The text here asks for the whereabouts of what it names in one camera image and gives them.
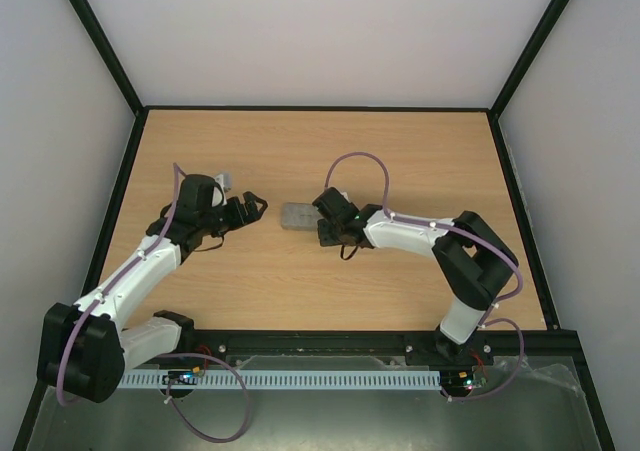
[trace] black frame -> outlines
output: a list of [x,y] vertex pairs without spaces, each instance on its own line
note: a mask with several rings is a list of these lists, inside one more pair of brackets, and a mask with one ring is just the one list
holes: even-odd
[[[543,312],[546,331],[524,331],[526,351],[532,356],[570,356],[573,359],[578,377],[586,393],[587,404],[591,412],[596,434],[602,449],[614,449],[613,440],[605,421],[591,374],[582,351],[580,340],[575,331],[562,330],[556,313],[549,286],[544,275],[529,217],[524,206],[513,164],[508,153],[499,119],[513,97],[518,85],[535,60],[539,50],[551,33],[555,23],[569,0],[551,0],[538,26],[525,46],[514,69],[500,91],[491,109],[485,108],[405,108],[405,107],[324,107],[324,106],[144,106],[138,98],[113,48],[109,44],[100,23],[87,0],[69,0],[105,65],[127,100],[136,116],[133,129],[125,150],[120,171],[116,179],[113,194],[109,201],[98,242],[89,266],[82,294],[95,288],[100,279],[102,268],[111,243],[111,238],[124,199],[129,177],[135,162],[138,146],[142,138],[145,123],[150,110],[154,109],[207,109],[236,111],[368,111],[368,112],[475,112],[485,113],[496,146],[502,172],[511,198],[518,228],[522,237],[531,273],[536,286],[538,299]],[[435,364],[436,369],[459,369],[460,366],[446,366],[442,363],[427,363],[421,356],[420,347],[413,344],[431,339],[431,331],[415,332],[274,332],[274,331],[196,331],[198,342],[209,344],[216,350],[224,344],[222,357],[286,353],[305,354],[369,354],[375,356],[404,356],[408,363]],[[482,331],[475,339],[489,344],[495,355],[513,355],[518,352],[518,337],[512,331]],[[414,350],[407,351],[411,344]],[[22,422],[14,450],[27,448],[33,426],[46,391],[43,382],[37,382]]]

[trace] black cable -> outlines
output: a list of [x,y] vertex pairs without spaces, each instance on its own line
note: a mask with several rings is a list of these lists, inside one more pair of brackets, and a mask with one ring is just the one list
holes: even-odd
[[222,238],[222,241],[220,242],[220,244],[216,244],[215,246],[211,246],[210,248],[196,249],[194,253],[204,253],[205,251],[213,251],[214,249],[220,249],[224,244],[224,235],[220,237]]
[[344,257],[344,248],[346,248],[346,245],[342,245],[342,247],[340,248],[340,259],[342,259],[343,261],[349,261],[351,258],[353,258],[355,256],[355,254],[358,252],[358,246],[355,246],[353,248],[353,251],[351,251],[349,253],[349,256],[347,256],[346,258]]

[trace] gray eraser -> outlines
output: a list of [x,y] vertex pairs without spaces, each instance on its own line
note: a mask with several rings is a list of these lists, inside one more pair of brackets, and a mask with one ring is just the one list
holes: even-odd
[[311,204],[284,203],[280,214],[280,226],[282,229],[295,231],[316,231],[319,219],[322,219],[322,216]]

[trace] white panel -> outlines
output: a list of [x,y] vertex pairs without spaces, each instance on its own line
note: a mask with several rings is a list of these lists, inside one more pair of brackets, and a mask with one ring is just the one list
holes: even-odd
[[42,319],[80,293],[133,118],[67,0],[0,0],[0,36],[0,449],[11,449]]
[[639,0],[573,0],[504,116],[562,324],[638,448]]
[[146,104],[490,106],[550,0],[89,0]]

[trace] table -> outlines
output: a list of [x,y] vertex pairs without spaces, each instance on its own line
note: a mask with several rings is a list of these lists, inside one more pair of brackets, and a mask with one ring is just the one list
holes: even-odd
[[[260,222],[230,233],[221,249],[192,254],[129,326],[169,309],[201,329],[434,329],[452,299],[435,260],[384,249],[342,261],[339,248],[321,248],[315,233],[280,227],[282,205],[310,203],[333,160],[350,151],[386,163],[392,210],[433,218],[479,213],[515,252],[525,276],[524,291],[494,316],[545,329],[484,113],[231,110],[149,112],[103,278],[170,202],[174,161],[187,173],[230,172],[231,195],[253,191],[269,209]],[[383,175],[375,162],[352,158],[338,166],[332,185],[358,206],[380,203]],[[514,286],[512,279],[505,291]]]

